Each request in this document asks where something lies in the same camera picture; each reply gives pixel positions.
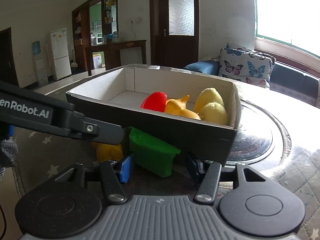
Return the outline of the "grey knit gloved hand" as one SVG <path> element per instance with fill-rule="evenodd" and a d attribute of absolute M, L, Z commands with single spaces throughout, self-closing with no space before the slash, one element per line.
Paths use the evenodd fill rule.
<path fill-rule="evenodd" d="M 0 179 L 3 178 L 7 168 L 17 166 L 16 155 L 18 147 L 12 137 L 1 141 L 0 152 Z"/>

